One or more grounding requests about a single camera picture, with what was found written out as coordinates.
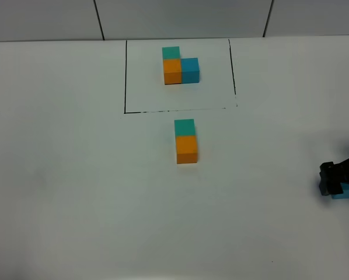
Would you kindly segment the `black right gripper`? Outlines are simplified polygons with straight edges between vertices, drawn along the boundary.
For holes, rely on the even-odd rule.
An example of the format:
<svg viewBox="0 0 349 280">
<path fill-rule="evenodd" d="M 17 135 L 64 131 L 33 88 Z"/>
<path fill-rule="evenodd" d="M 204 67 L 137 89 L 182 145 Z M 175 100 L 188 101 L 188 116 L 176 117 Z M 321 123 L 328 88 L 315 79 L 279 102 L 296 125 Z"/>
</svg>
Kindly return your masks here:
<svg viewBox="0 0 349 280">
<path fill-rule="evenodd" d="M 341 162 L 340 165 L 341 171 L 333 162 L 320 165 L 319 190 L 322 196 L 342 194 L 341 183 L 349 184 L 349 158 Z"/>
</svg>

